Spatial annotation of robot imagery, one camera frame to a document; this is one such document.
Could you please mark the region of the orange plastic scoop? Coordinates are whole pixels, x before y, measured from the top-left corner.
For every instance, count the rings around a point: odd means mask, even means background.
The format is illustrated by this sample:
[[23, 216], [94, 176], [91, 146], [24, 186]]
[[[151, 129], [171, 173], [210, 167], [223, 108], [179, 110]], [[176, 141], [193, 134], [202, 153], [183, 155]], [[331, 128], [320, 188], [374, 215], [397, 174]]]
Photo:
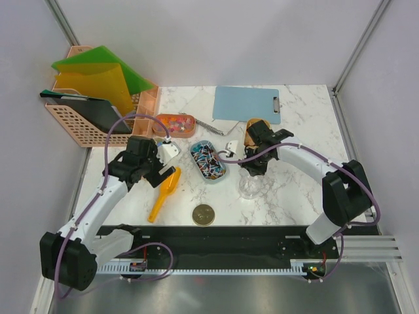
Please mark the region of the orange plastic scoop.
[[148, 222], [154, 223], [164, 202], [168, 198], [168, 196], [172, 195], [178, 185], [179, 179], [181, 176], [181, 168], [176, 167], [175, 172], [172, 173], [164, 182], [160, 185], [160, 192], [158, 195], [157, 200], [148, 216]]

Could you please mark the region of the blue tray of lollipops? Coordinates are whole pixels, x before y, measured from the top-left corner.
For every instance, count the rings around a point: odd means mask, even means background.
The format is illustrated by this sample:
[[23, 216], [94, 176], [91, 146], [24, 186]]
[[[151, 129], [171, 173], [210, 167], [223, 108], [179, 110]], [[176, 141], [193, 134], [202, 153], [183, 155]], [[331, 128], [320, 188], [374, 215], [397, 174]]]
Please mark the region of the blue tray of lollipops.
[[215, 184], [226, 177], [227, 167], [217, 159], [215, 147], [210, 141], [203, 140], [191, 145], [189, 152], [206, 183]]

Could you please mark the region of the clear plastic jar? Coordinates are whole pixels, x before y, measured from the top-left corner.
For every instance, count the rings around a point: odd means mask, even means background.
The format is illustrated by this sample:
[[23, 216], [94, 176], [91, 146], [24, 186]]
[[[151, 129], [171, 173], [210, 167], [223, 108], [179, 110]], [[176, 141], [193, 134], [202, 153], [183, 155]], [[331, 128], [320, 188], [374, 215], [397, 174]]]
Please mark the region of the clear plastic jar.
[[259, 196], [264, 186], [264, 176], [251, 176], [247, 171], [240, 173], [238, 191], [242, 198], [252, 200]]

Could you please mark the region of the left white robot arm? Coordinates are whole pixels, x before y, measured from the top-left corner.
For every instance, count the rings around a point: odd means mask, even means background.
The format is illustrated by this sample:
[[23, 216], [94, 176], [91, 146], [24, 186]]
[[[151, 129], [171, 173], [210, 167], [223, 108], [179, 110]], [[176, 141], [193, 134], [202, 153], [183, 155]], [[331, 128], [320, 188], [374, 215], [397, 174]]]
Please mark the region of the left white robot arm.
[[101, 239], [96, 235], [114, 207], [140, 180], [156, 188], [174, 174], [175, 168], [168, 164], [180, 151], [168, 138], [157, 144], [154, 139], [131, 136], [124, 150], [113, 160], [105, 160], [99, 185], [81, 211], [55, 234], [47, 232], [41, 238], [42, 276], [55, 285], [83, 291], [98, 268], [113, 258], [139, 256], [144, 242], [137, 237], [136, 227], [121, 224]]

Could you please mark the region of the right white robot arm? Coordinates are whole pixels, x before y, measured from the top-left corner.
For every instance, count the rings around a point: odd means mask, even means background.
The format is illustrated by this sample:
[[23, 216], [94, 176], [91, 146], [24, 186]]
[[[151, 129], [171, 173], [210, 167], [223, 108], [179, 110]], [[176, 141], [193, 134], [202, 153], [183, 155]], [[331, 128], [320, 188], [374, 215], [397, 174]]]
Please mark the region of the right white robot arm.
[[240, 166], [252, 177], [263, 176], [269, 161], [277, 160], [296, 167], [321, 185], [323, 213], [300, 240], [303, 255], [317, 256], [323, 242], [375, 206], [365, 171], [357, 160], [334, 162], [303, 145], [290, 131], [271, 130], [263, 120], [248, 126], [246, 135], [251, 144], [245, 146], [246, 157]]

